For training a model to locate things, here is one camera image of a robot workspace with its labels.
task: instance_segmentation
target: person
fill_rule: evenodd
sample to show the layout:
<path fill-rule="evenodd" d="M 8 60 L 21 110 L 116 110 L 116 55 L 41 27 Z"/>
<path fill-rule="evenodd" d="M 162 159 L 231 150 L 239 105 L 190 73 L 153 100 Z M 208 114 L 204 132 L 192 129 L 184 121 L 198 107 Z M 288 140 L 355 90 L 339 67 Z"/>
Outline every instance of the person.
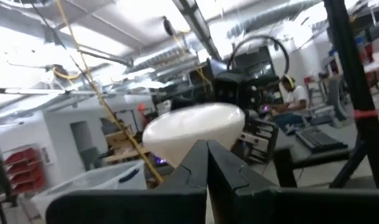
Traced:
<path fill-rule="evenodd" d="M 271 121 L 276 123 L 282 131 L 288 132 L 287 126 L 302 123 L 302 116 L 297 111 L 307 108 L 307 92 L 303 86 L 294 85 L 294 79 L 284 75 L 280 82 L 288 92 L 286 102 L 280 105 L 268 105 L 267 107 L 275 114 Z"/>

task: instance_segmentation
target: clear plastic bin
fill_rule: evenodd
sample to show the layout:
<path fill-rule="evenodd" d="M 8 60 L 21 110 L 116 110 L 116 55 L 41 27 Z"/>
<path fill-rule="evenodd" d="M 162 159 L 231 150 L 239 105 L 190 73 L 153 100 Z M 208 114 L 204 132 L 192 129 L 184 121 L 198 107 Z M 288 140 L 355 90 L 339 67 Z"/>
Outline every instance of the clear plastic bin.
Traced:
<path fill-rule="evenodd" d="M 144 161 L 131 161 L 90 170 L 34 196 L 32 202 L 42 218 L 45 218 L 45 212 L 55 198 L 76 190 L 88 189 L 147 189 Z"/>

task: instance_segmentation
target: white shirt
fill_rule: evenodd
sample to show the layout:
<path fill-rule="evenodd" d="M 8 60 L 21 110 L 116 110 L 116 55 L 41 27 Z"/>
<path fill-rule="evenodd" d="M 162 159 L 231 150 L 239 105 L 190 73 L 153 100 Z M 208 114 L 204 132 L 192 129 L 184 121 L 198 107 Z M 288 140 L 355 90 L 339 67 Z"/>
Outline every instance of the white shirt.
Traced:
<path fill-rule="evenodd" d="M 302 86 L 296 86 L 295 89 L 288 93 L 286 102 L 290 103 L 289 108 L 298 106 L 301 100 L 308 100 L 307 91 Z"/>

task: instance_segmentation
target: floor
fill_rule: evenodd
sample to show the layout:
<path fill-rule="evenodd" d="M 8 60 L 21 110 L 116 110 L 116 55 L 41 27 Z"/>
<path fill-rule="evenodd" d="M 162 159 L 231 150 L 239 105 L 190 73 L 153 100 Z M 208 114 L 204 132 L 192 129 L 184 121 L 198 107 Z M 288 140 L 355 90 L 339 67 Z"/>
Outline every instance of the floor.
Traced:
<path fill-rule="evenodd" d="M 318 187 L 326 187 L 327 184 L 333 180 L 333 178 L 336 176 L 338 171 L 343 167 L 345 164 L 345 161 L 343 162 L 333 162 L 330 164 L 325 164 L 322 166 L 316 166 L 316 167 L 310 167 L 306 168 L 304 170 L 295 170 L 294 174 L 297 178 L 297 184 L 300 187 L 311 187 L 311 186 L 318 186 Z M 267 179 L 271 180 L 272 182 L 278 184 L 278 178 L 276 177 L 276 172 L 274 165 L 270 163 L 267 166 L 253 166 L 253 170 Z M 371 180 L 372 172 L 370 170 L 369 164 L 367 159 L 365 159 L 358 169 L 355 171 L 354 175 L 352 176 L 355 181 L 352 183 L 353 186 L 356 187 L 373 187 L 373 183 L 371 181 L 365 181 L 365 180 Z M 6 210 L 6 216 L 8 223 L 11 224 L 30 224 L 27 217 L 24 215 L 22 210 L 20 208 L 14 208 Z M 44 220 L 37 219 L 32 220 L 32 224 L 43 224 L 45 223 Z M 213 213 L 211 208 L 211 203 L 208 198 L 207 200 L 207 214 L 206 214 L 206 224 L 212 224 L 213 221 Z"/>

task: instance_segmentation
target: keyboard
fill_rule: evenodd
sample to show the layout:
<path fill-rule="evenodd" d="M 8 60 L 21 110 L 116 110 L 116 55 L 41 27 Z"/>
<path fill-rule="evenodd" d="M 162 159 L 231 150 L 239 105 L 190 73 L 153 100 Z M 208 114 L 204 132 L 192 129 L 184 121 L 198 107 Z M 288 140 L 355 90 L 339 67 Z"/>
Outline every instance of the keyboard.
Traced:
<path fill-rule="evenodd" d="M 348 148 L 347 144 L 330 137 L 317 127 L 296 131 L 296 138 L 313 154 Z"/>

